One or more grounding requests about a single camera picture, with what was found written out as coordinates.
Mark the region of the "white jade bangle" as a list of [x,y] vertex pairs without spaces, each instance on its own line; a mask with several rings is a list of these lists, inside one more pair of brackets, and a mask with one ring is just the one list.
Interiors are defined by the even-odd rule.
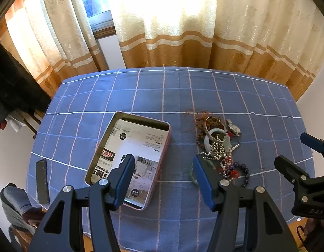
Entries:
[[223,149],[226,153],[229,152],[231,148],[231,140],[230,136],[227,132],[220,128],[213,128],[207,131],[206,136],[204,138],[204,147],[207,152],[212,150],[212,146],[214,144],[223,146]]

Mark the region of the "silver wristwatch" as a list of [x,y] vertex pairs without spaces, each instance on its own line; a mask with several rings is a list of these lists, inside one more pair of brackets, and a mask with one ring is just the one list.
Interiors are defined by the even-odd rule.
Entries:
[[228,131],[235,137],[241,136],[242,132],[238,126],[236,126],[230,119],[226,119]]

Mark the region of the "brown wooden bead mala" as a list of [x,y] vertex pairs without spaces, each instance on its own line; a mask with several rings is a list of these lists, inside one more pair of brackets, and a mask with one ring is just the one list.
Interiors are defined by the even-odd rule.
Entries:
[[219,116],[210,114],[209,112],[201,112],[195,117],[196,126],[196,144],[201,150],[205,150],[204,138],[206,136],[205,129],[208,131],[213,128],[220,128],[226,131]]

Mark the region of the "blue checked tablecloth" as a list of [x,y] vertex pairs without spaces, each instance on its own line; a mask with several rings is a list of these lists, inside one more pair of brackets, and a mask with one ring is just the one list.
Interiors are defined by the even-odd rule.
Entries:
[[274,167],[283,155],[310,176],[311,149],[300,142],[305,125],[285,85],[199,68],[131,68],[66,79],[55,93],[36,135],[26,190],[33,206],[48,208],[37,194],[36,164],[47,166],[49,200],[71,185],[86,187],[86,173],[113,116],[129,117],[165,131],[169,143],[151,200],[143,210],[122,206],[112,214],[119,245],[130,251],[206,251],[216,214],[189,175],[199,153],[196,122],[212,115],[241,130],[232,160],[250,173],[248,188],[263,186],[287,223],[293,186]]

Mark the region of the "grey trouser leg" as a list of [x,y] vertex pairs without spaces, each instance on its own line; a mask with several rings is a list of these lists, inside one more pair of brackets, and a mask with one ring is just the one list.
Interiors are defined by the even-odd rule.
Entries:
[[9,183],[0,191],[1,205],[10,224],[17,230],[35,234],[45,212],[32,206],[25,190]]

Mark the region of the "right beige orange curtain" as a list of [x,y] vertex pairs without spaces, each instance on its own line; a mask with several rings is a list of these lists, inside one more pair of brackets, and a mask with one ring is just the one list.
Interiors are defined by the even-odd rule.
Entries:
[[128,68],[240,72],[299,99],[324,61],[324,16],[312,0],[109,0]]

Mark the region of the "beige orange curtain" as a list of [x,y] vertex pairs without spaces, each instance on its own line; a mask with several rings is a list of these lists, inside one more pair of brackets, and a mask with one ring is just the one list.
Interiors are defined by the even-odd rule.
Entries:
[[14,0],[0,43],[50,97],[62,81],[108,68],[82,0]]
[[324,16],[312,0],[109,0],[128,68],[240,72],[299,99],[324,61]]

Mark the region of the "dark hanging clothes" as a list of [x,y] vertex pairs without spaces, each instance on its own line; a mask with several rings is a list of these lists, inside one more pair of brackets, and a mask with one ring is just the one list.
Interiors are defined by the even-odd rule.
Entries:
[[17,110],[44,113],[50,102],[49,95],[0,43],[0,125]]

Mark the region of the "left beige orange curtain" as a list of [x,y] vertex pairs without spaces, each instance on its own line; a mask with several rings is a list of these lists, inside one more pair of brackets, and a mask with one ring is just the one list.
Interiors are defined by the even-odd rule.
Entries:
[[14,0],[0,43],[50,97],[62,81],[108,68],[82,0]]

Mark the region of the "window frame sill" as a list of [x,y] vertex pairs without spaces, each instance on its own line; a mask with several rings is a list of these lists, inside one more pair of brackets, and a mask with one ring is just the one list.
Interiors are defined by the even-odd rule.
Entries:
[[109,0],[82,0],[96,39],[116,34]]

